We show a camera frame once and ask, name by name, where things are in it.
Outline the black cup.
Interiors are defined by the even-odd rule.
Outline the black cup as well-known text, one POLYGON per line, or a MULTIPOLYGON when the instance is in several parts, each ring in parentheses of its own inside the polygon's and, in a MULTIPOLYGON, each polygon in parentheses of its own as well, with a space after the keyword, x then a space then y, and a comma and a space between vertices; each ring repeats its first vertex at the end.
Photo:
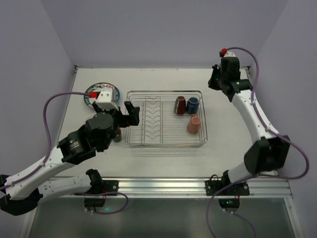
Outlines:
POLYGON ((116 132, 116 136, 115 136, 115 138, 113 139, 113 142, 118 143, 118 142, 120 142, 121 140, 122 140, 122 132, 121 132, 121 129, 118 128, 118 129, 117 129, 117 132, 116 132))

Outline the green rimmed printed plate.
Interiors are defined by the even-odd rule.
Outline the green rimmed printed plate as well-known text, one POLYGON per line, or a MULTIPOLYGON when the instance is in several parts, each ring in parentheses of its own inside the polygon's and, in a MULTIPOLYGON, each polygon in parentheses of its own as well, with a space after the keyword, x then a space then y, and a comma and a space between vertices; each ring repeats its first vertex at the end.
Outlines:
MULTIPOLYGON (((118 104, 120 100, 120 91, 119 89, 108 82, 99 82, 96 84, 91 85, 89 88, 86 89, 85 93, 88 94, 90 92, 101 92, 104 91, 106 88, 111 88, 114 92, 114 101, 116 104, 118 104)), ((94 98, 90 98, 89 96, 84 96, 84 103, 89 107, 93 108, 92 103, 94 101, 94 98)))

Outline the blue cup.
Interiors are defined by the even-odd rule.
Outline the blue cup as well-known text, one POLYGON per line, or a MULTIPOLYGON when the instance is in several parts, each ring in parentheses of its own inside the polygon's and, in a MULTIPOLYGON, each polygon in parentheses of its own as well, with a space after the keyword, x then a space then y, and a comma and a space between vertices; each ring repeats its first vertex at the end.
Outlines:
POLYGON ((199 108, 199 99, 191 97, 187 101, 186 112, 187 114, 196 114, 199 108))

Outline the dark brown cup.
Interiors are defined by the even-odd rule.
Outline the dark brown cup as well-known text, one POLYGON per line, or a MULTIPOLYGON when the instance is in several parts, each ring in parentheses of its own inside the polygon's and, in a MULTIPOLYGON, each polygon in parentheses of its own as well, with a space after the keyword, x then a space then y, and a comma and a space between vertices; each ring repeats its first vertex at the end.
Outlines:
POLYGON ((186 113, 186 100, 184 96, 178 96, 174 104, 174 113, 183 115, 186 113))

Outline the pink cup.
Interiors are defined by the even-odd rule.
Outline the pink cup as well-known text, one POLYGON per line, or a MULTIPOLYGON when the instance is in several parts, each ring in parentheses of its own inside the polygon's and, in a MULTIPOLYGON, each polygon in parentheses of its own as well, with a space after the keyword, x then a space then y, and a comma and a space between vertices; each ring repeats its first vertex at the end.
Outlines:
POLYGON ((187 125, 187 130, 191 134, 196 134, 200 131, 201 119, 196 114, 191 114, 190 121, 187 125))

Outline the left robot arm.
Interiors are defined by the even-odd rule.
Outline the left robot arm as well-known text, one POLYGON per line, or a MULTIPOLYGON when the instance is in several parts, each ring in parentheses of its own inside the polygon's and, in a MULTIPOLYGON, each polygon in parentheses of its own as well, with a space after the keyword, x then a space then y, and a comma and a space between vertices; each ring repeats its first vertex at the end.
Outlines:
POLYGON ((0 199, 2 211, 19 216, 35 209, 39 203, 68 194, 97 196, 106 192, 105 183, 95 169, 60 180, 52 178, 108 149, 119 128, 138 126, 140 107, 130 101, 124 103, 127 114, 120 109, 101 109, 96 103, 96 114, 74 132, 69 133, 41 159, 15 175, 1 175, 0 199))

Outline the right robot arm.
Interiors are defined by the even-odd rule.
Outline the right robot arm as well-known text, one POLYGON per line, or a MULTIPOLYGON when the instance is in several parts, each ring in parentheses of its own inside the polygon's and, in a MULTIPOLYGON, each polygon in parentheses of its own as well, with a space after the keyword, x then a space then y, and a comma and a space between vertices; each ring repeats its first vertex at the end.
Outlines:
POLYGON ((250 133, 252 146, 241 164, 223 173, 217 189, 245 177, 281 169, 290 147, 285 142, 289 137, 277 137, 278 131, 270 124, 261 107, 254 107, 257 101, 252 95, 253 86, 248 79, 241 78, 239 59, 232 52, 220 57, 220 63, 212 67, 208 86, 222 91, 238 110, 250 133))

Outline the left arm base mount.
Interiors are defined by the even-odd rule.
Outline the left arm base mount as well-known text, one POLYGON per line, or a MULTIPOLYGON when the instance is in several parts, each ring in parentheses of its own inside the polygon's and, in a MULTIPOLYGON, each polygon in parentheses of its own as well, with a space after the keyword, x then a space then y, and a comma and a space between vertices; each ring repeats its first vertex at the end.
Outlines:
MULTIPOLYGON (((89 195, 92 194, 101 194, 107 192, 117 192, 118 191, 118 181, 117 180, 103 180, 103 184, 92 186, 86 193, 89 195)), ((85 196, 84 198, 84 207, 93 208, 94 210, 99 207, 103 207, 106 202, 106 197, 97 198, 94 196, 85 196)))

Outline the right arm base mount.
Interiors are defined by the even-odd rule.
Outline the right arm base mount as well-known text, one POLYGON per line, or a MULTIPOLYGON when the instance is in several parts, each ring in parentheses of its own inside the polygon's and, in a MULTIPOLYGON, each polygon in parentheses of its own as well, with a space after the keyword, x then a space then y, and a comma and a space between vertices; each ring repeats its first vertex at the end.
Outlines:
MULTIPOLYGON (((205 190, 207 196, 213 196, 217 191, 223 189, 229 185, 229 178, 223 174, 221 177, 214 174, 208 180, 205 181, 205 190)), ((226 190, 221 191, 218 196, 229 198, 220 198, 218 203, 224 210, 235 212, 240 207, 240 198, 242 196, 249 196, 250 190, 246 182, 234 184, 226 190)))

